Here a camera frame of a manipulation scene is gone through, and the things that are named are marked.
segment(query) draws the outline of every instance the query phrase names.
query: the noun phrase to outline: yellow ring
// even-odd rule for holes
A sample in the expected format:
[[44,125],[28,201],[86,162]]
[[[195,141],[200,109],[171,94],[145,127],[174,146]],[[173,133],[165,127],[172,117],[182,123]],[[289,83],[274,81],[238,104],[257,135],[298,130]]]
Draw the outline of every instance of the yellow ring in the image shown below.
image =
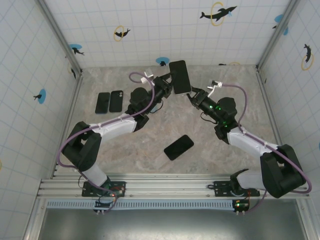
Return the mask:
[[304,56],[304,57],[302,58],[301,69],[302,69],[303,71],[309,70],[309,69],[311,68],[311,66],[314,64],[315,57],[314,57],[314,55],[313,55],[312,53],[311,53],[311,56],[312,56],[312,61],[311,61],[311,64],[310,64],[310,66],[309,66],[308,68],[304,68],[304,61],[305,61],[305,59],[307,58],[307,56]]
[[211,19],[211,24],[212,24],[212,26],[215,26],[215,27],[220,26],[221,24],[223,24],[223,23],[224,23],[224,20],[225,20],[225,17],[223,17],[221,23],[219,23],[219,24],[214,24],[214,22],[212,21],[212,11],[213,11],[215,5],[217,5],[217,4],[220,4],[222,7],[224,6],[224,5],[223,5],[221,2],[219,2],[219,1],[215,2],[215,3],[212,5],[211,14],[210,14],[210,19]]
[[68,67],[67,68],[68,68],[68,73],[71,74],[72,72],[71,72],[71,64],[70,64],[70,62],[68,63]]
[[[122,28],[122,35],[121,35],[121,38],[119,40],[116,39],[116,32],[119,28]],[[116,29],[114,30],[114,33],[113,33],[113,39],[116,41],[116,42],[120,42],[122,40],[122,38],[124,37],[124,34],[125,34],[125,27],[120,25],[120,26],[117,26]]]

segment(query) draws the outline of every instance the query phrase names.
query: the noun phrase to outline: white tiled wall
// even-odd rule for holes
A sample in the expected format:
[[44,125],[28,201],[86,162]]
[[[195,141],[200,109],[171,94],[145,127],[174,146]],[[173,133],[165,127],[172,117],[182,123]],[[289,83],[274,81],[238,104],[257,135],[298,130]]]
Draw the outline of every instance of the white tiled wall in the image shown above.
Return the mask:
[[[83,68],[158,65],[156,59],[185,59],[189,65],[257,64],[289,0],[222,0],[235,7],[213,26],[215,0],[47,0]],[[218,3],[212,10],[218,13]],[[118,26],[130,29],[114,40]]]
[[[304,172],[311,179],[311,197],[319,218],[320,1],[301,1],[289,29],[264,68],[265,85],[281,139],[294,147]],[[305,44],[313,54],[306,65],[302,63],[307,54]]]
[[22,238],[51,171],[76,83],[67,67],[34,0],[0,0],[0,239]]

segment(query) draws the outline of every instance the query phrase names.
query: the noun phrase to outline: ventilation grille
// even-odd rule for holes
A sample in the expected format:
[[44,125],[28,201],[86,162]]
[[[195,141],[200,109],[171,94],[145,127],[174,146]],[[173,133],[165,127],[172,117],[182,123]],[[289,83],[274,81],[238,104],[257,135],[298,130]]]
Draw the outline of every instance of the ventilation grille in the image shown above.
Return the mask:
[[[52,199],[47,203],[48,209],[97,209],[108,208],[95,207],[96,200],[65,200]],[[129,200],[120,199],[114,210],[142,210],[142,209],[217,209],[233,210],[232,200]]]

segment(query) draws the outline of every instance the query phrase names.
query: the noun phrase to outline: granite floor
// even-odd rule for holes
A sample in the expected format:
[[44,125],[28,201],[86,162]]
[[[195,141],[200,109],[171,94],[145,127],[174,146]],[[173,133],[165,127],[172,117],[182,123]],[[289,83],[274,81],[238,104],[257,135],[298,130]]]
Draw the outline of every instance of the granite floor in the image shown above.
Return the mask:
[[[129,80],[129,73],[143,72],[147,67],[87,68],[72,115],[70,128],[77,122],[99,123],[120,113],[95,114],[98,93],[123,90],[123,111],[129,104],[130,93],[137,87],[150,89],[148,84]],[[151,67],[155,76],[169,72],[168,66]],[[251,133],[275,142],[267,110],[259,88],[254,66],[188,66],[191,84],[207,89],[212,80],[242,86],[248,95],[248,108],[242,125]],[[211,98],[216,102],[223,97],[233,97],[238,114],[244,109],[244,95],[235,88],[218,89]],[[100,146],[97,163],[106,173],[170,173],[170,174],[232,174],[244,168],[258,170],[260,160],[244,151],[218,140],[214,124],[200,118],[201,111],[191,105],[186,95],[173,92],[164,99],[163,108],[150,114],[143,129],[119,136]],[[170,161],[164,148],[187,134],[194,146]],[[69,163],[61,156],[62,162]],[[71,171],[59,167],[59,172]]]

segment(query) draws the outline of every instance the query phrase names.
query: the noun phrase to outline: black smartphone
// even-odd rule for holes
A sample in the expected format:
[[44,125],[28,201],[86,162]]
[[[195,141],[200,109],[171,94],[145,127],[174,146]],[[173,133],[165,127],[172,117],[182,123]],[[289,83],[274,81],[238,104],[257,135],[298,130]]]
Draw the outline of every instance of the black smartphone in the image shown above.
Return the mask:
[[110,97],[110,113],[120,113],[122,111],[122,102],[124,99],[124,92],[121,90],[112,91]]
[[110,102],[110,92],[100,92],[96,101],[95,113],[106,114],[108,112]]
[[176,95],[190,93],[191,84],[186,62],[184,60],[170,62],[169,68],[172,73],[174,93]]
[[190,139],[190,137],[188,137],[187,135],[183,135],[177,141],[167,146],[164,149],[164,153],[171,161],[173,161],[193,145],[194,142]]

